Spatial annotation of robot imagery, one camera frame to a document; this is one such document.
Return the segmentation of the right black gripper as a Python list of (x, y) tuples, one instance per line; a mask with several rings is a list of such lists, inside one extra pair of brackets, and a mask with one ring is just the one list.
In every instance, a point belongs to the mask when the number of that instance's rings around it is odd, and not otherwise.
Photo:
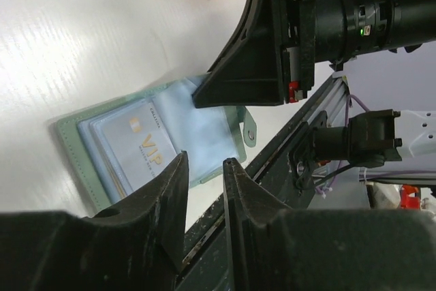
[(435, 41), (435, 0), (288, 0), (290, 79), (282, 48), (286, 0), (247, 0), (240, 21), (207, 77), (193, 92), (195, 107), (279, 106), (307, 97), (314, 65), (340, 72), (372, 52), (411, 53)]

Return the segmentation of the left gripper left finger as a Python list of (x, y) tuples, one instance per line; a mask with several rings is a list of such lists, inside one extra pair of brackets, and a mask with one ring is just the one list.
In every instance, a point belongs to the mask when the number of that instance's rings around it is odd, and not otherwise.
[(173, 290), (183, 263), (186, 153), (94, 217), (1, 215), (2, 290)]

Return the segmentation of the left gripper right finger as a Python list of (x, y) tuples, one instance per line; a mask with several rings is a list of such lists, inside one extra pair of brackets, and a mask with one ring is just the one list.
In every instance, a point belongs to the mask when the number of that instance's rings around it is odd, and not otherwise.
[(223, 164), (233, 290), (434, 290), (435, 222), (418, 210), (292, 209)]

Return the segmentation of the silver VIP credit card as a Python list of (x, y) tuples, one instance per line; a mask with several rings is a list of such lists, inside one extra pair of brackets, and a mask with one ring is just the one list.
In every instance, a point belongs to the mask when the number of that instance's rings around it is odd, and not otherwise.
[(177, 155), (149, 99), (131, 102), (94, 120), (91, 131), (127, 195), (154, 179)]

